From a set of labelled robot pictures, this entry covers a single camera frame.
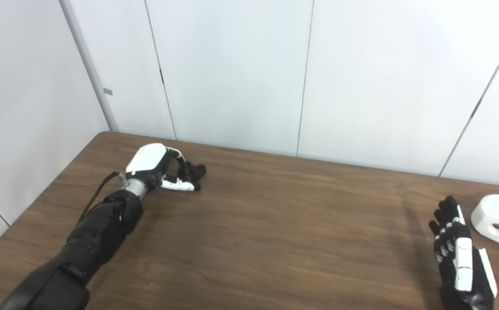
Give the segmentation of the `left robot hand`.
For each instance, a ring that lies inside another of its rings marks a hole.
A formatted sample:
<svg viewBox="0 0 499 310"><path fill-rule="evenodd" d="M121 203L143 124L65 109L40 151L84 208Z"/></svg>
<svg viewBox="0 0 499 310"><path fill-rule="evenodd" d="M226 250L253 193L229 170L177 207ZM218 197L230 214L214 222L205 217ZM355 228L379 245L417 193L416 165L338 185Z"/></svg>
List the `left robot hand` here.
<svg viewBox="0 0 499 310"><path fill-rule="evenodd" d="M205 165L192 164L178 149L151 143L139 148L127 165L123 189L139 198L158 189L198 192L204 175Z"/></svg>

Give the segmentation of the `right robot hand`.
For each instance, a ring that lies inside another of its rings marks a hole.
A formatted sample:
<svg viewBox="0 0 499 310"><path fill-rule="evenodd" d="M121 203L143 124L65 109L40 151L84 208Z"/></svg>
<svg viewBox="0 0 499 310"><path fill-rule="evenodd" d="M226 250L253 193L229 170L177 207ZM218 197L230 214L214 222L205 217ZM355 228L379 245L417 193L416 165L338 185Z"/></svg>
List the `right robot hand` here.
<svg viewBox="0 0 499 310"><path fill-rule="evenodd" d="M441 277L439 290L445 310L493 310L498 294L486 249L475 247L460 204L447 196L428 224Z"/></svg>

